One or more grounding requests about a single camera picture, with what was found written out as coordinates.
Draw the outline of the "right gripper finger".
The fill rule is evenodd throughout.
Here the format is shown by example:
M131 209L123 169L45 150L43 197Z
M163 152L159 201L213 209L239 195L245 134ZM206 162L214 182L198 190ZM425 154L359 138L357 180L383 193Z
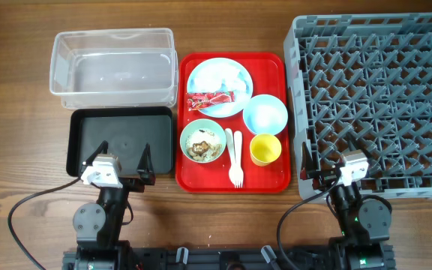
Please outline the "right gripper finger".
M346 135L346 141L347 141L348 149L351 152L362 151L367 158L371 156L371 154L363 147L363 145L359 142L359 140L356 139L351 133L348 133Z
M302 151L301 151L301 169L305 171L313 171L314 170L314 161L312 158L312 154L310 149L307 146L306 142L302 143Z

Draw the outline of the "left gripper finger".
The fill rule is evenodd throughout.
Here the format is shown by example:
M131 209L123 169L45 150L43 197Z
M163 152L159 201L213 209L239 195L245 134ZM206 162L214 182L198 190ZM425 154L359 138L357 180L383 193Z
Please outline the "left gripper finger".
M86 159L82 162L82 165L87 167L91 166L95 158L99 154L106 154L108 152L109 144L106 140L103 140L102 143L96 148L96 150Z
M151 150L148 143L145 144L136 171L138 173L150 173L152 171Z

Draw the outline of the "yellow plastic cup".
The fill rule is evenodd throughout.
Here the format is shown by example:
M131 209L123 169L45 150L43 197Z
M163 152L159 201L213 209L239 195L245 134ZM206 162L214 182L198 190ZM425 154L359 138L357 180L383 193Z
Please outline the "yellow plastic cup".
M276 161L281 152L281 142L274 135L262 133L250 141L250 158L259 167L267 166Z

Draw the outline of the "green bowl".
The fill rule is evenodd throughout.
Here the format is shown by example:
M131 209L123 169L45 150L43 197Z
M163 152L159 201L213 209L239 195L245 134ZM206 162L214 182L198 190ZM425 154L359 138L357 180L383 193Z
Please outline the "green bowl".
M195 160L192 160L187 153L187 150L185 148L186 139L189 137L189 135L191 133L193 133L197 129L209 129L210 131L215 132L220 137L222 149L220 151L220 154L213 161L217 160L223 154L224 149L226 148L226 145L227 145L226 136L224 133L224 129L216 121L213 121L213 120L210 120L207 118L200 118L200 119L194 120L184 127L184 129L182 130L182 132L180 134L180 147L181 147L183 154L187 158L189 158L190 161L196 162L198 164L208 164L208 163L213 162L213 161L210 161L207 163L197 162Z

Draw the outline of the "light blue bowl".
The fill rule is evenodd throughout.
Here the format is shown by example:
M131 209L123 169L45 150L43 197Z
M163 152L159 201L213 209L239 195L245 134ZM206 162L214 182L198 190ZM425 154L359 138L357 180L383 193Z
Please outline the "light blue bowl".
M254 135L277 135L287 126L288 118L286 105L270 94L252 97L243 109L243 122Z

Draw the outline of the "rice and food scraps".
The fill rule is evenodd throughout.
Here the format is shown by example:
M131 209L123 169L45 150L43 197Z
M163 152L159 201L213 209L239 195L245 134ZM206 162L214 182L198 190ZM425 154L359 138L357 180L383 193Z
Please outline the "rice and food scraps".
M185 148L192 160L207 163L221 153L222 144L215 132L209 129L197 129L186 139Z

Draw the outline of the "white plastic fork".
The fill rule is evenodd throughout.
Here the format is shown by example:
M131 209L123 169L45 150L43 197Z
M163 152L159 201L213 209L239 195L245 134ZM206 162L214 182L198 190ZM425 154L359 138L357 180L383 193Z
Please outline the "white plastic fork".
M242 132L237 130L233 135L234 161L229 169L229 178L235 188L242 188L244 184L244 172L242 169Z

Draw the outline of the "white plastic spoon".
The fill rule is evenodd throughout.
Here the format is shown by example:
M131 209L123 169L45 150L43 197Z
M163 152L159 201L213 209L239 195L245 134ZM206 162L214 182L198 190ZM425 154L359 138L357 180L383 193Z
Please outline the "white plastic spoon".
M230 159L230 168L229 168L229 180L233 185L236 185L236 177L235 177L235 165L236 165L236 157L235 157L235 149L234 149L234 139L233 132L230 128L226 128L224 130L226 136L226 148L229 153Z

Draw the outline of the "red snack wrapper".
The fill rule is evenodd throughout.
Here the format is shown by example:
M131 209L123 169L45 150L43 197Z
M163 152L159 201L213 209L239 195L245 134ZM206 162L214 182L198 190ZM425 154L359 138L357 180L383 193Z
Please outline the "red snack wrapper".
M187 95L189 111L203 110L219 104L233 103L236 100L234 91L216 91L208 93L190 93Z

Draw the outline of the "large light blue plate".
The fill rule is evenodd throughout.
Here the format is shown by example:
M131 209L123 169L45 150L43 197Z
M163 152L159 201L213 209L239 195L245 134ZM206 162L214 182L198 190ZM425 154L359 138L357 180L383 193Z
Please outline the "large light blue plate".
M234 66L240 68L242 76L244 77L244 81L246 82L246 85L247 85L246 92L234 91L235 92L235 101L233 103L224 103L224 104L219 104L219 105L212 106L212 107L209 107L206 109L193 110L193 111L199 111L202 114L209 116L209 117L213 117L213 118L226 118L226 117L234 116L235 114L242 111L246 107L246 105L248 104L249 100L252 98L253 93L254 93L254 84L253 84L253 80L252 80L251 75L249 74L248 70L242 64L240 64L237 61L232 60L230 58L210 58L210 59L205 60L202 63L198 64L193 69L193 71L191 71L190 76L187 79L186 98L185 98L184 104L187 106L187 110L188 110L187 98L188 98L188 94L190 94L188 92L188 83L192 77L192 73L197 68L200 68L200 67L207 65L209 63L228 63L228 64L231 64L231 65L234 65Z

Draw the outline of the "white tissue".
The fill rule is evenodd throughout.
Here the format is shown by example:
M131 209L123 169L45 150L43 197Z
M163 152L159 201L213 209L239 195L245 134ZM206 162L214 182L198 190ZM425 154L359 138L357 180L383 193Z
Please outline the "white tissue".
M246 88L242 70L228 63L198 67L188 83L189 93L246 92Z

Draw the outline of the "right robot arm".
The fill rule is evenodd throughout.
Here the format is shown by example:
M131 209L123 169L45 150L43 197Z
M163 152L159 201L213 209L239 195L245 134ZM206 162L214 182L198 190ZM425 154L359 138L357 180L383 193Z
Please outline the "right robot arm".
M389 240L392 206L377 195L363 195L358 183L369 173L372 157L352 135L349 151L331 169L317 169L306 143L301 149L301 178L313 181L313 189L325 200L340 226L342 236L331 238L328 256L333 269L395 269Z

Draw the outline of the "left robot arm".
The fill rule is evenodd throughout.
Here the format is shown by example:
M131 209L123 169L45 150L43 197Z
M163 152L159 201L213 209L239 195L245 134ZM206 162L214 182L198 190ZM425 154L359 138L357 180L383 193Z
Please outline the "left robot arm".
M80 178L85 185L99 188L95 203L82 205L73 216L77 249L74 256L64 256L63 269L141 269L142 263L128 241L119 239L129 209L129 193L142 193L145 186L155 183L150 145L139 160L137 177L122 176L119 158L108 152L103 141L82 162Z

